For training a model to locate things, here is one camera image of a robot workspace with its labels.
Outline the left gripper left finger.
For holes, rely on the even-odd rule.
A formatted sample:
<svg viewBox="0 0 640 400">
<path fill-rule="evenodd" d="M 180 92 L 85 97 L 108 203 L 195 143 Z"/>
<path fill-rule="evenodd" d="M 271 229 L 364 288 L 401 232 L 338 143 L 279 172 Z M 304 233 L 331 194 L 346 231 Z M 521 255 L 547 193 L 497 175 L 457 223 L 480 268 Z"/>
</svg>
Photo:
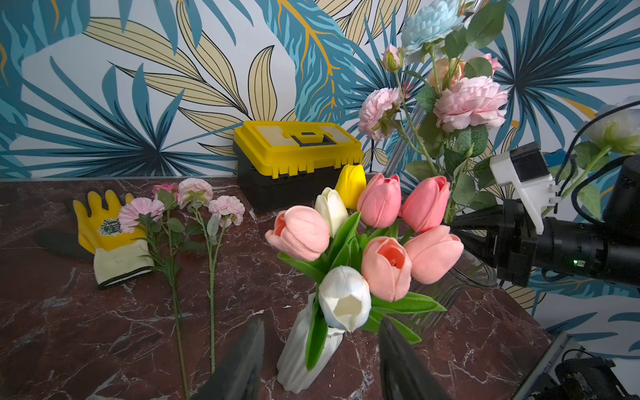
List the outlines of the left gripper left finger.
<svg viewBox="0 0 640 400">
<path fill-rule="evenodd" d="M 257 319 L 248 325 L 211 378 L 191 399 L 257 399 L 264 345 L 264 324 Z"/>
</svg>

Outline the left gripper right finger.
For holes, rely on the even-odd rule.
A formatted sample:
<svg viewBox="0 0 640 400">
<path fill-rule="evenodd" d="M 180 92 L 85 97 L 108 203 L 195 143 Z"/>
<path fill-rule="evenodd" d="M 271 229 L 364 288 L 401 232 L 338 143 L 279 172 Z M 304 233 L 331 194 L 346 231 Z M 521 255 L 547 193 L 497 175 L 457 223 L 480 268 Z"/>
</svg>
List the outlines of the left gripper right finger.
<svg viewBox="0 0 640 400">
<path fill-rule="evenodd" d="M 450 399 L 390 318 L 378 332 L 383 399 Z"/>
</svg>

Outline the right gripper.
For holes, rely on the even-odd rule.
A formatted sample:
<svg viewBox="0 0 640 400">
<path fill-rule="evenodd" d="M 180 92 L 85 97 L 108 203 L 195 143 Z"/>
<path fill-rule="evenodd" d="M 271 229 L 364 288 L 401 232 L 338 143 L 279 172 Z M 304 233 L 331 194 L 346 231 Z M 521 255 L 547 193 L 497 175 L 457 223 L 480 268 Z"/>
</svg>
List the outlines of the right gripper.
<svg viewBox="0 0 640 400">
<path fill-rule="evenodd" d="M 495 268 L 498 278 L 528 286 L 538 244 L 535 225 L 520 200 L 456 216 L 449 224 L 457 230 L 486 230 L 487 236 L 459 234 L 473 256 Z"/>
</svg>

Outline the pink carnation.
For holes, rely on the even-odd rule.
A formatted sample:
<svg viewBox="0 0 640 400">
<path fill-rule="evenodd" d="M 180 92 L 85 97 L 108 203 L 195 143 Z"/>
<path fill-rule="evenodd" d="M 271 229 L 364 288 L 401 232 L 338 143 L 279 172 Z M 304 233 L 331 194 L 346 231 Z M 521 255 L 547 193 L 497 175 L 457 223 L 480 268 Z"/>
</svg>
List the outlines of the pink carnation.
<svg viewBox="0 0 640 400">
<path fill-rule="evenodd" d="M 175 196 L 164 189 L 157 194 L 156 198 L 135 198 L 127 194 L 125 205 L 118 213 L 118 221 L 124 233 L 131 233 L 136 239 L 145 241 L 148 246 L 148 254 L 145 258 L 152 262 L 152 271 L 166 279 L 171 293 L 183 398 L 188 399 L 190 390 L 183 351 L 182 311 L 178 298 L 179 266 L 176 264 L 178 235 L 184 232 L 184 226 L 172 217 L 172 211 L 177 206 Z"/>
</svg>

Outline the magenta rose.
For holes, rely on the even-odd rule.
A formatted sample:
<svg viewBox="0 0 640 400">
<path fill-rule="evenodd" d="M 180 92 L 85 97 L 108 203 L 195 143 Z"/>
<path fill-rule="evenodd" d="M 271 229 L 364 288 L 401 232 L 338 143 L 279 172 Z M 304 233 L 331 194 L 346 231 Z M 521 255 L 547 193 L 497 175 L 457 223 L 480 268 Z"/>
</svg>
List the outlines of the magenta rose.
<svg viewBox="0 0 640 400">
<path fill-rule="evenodd" d="M 178 184 L 177 183 L 162 183 L 153 186 L 153 195 L 156 197 L 160 194 L 161 191 L 166 191 L 173 195 L 178 193 Z"/>
</svg>

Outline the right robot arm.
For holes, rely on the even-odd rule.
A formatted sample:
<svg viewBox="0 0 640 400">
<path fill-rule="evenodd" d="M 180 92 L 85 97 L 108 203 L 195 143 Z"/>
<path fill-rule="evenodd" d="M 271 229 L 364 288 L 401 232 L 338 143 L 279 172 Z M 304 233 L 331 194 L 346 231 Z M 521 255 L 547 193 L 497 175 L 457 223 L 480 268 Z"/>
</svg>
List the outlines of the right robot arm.
<svg viewBox="0 0 640 400">
<path fill-rule="evenodd" d="M 507 200 L 486 210 L 456 218 L 450 226 L 466 250 L 498 277 L 511 283 L 528 284 L 532 268 L 552 272 L 554 279 L 593 278 L 605 283 L 639 286 L 639 157 L 625 156 L 603 166 L 580 183 L 578 195 L 594 180 L 618 170 L 618 181 L 601 220 L 587 214 L 583 222 L 543 219 L 537 233 L 522 201 Z M 525 385 L 521 399 L 633 399 L 615 375 L 611 358 L 566 349 L 554 373 L 536 374 Z"/>
</svg>

